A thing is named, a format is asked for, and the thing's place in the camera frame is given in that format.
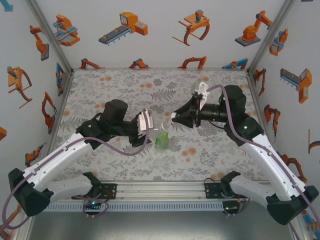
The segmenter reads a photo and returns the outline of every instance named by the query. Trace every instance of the patterned table surface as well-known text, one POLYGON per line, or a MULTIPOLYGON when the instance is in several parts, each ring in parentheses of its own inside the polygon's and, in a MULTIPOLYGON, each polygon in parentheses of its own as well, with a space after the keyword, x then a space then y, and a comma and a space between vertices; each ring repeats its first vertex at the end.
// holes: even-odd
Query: patterned table surface
MULTIPOLYGON (((60 122, 54 148, 65 142, 82 122, 104 110, 104 104, 120 99, 128 104, 125 120, 131 120, 142 108, 150 109, 153 118, 168 121, 169 148, 155 150, 152 143, 136 156, 123 156, 101 145, 70 165, 57 180, 93 172, 101 181, 200 181, 219 180, 238 171, 252 180, 265 180, 258 165, 231 141, 223 130, 202 122, 190 129, 170 120, 170 113, 191 98, 197 81, 209 86, 238 85, 246 95, 246 112, 257 119, 246 73, 226 70, 78 70, 60 122)), ((221 94, 214 90, 207 103, 217 103, 221 94)), ((127 137, 109 141, 125 152, 135 152, 127 137)))

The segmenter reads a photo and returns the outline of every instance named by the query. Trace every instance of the white wall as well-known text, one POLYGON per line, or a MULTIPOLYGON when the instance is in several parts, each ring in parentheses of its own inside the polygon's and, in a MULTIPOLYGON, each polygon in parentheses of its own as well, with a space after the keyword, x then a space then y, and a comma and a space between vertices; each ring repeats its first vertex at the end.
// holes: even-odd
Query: white wall
MULTIPOLYGON (((53 48, 49 47, 49 59, 40 60, 40 52, 36 48, 36 38, 30 33, 30 25, 39 27, 39 24, 31 14, 25 1, 10 0, 13 5, 12 12, 4 12, 0 6, 0 127, 6 129, 7 136, 0 141, 0 206, 10 193, 8 173, 18 168, 25 169, 25 154, 44 142, 48 144, 42 149, 42 159, 47 153, 51 135, 45 124, 45 117, 41 111, 45 91, 49 93, 54 104, 59 110, 62 95, 57 95, 56 63, 59 62, 53 48), (19 106, 24 99, 17 91, 8 93, 12 87, 8 87, 7 67, 19 66, 26 71, 32 82, 32 87, 25 90, 27 97, 32 101, 21 109, 19 106)), ((48 43, 46 37, 39 33, 43 43, 48 43)), ((27 86, 27 80, 22 78, 23 86, 27 86)), ((53 115, 53 109, 46 106, 47 113, 53 115)), ((9 216, 17 207, 16 200, 12 200, 9 216)))
MULTIPOLYGON (((255 23, 256 14, 262 10, 273 21, 283 2, 41 0, 39 6, 50 24, 56 21, 57 14, 61 14, 78 28, 81 40, 73 46, 61 46, 73 68, 80 67, 83 58, 107 68, 128 68, 138 58, 142 58, 150 67, 177 68, 187 58, 203 56, 207 56, 204 67, 221 68, 243 58, 248 58, 250 64, 262 41, 243 47, 235 42, 235 38, 242 36, 244 29, 255 23), (178 21, 183 21, 198 9, 203 10, 203 14, 210 19, 210 31, 206 38, 200 41, 189 36, 190 46, 173 39, 172 36, 183 39, 186 27, 178 21), (129 34, 110 46, 100 43, 99 38, 121 25, 121 12, 138 15, 139 21, 148 25, 148 35, 129 34)), ((262 24, 257 36, 263 40, 267 32, 267 26, 262 24)))
MULTIPOLYGON (((280 28, 281 31, 288 28, 284 49, 278 56, 266 53, 258 70, 266 69, 265 92, 260 96, 261 105, 264 107, 270 104, 270 107, 281 112, 275 147, 281 154, 296 158, 308 179, 307 185, 314 185, 320 191, 320 147, 312 148, 308 154, 308 129, 311 130, 311 142, 320 140, 319 9, 320 1, 297 1, 280 28), (299 103, 299 94, 295 87, 287 85, 287 82, 281 79, 282 68, 297 76, 306 68, 312 73, 309 97, 303 104, 299 103)), ((257 91, 260 91, 261 80, 256 87, 257 91)), ((272 136, 271 125, 272 120, 268 129, 272 136)), ((320 213, 320 197, 313 205, 320 213)))

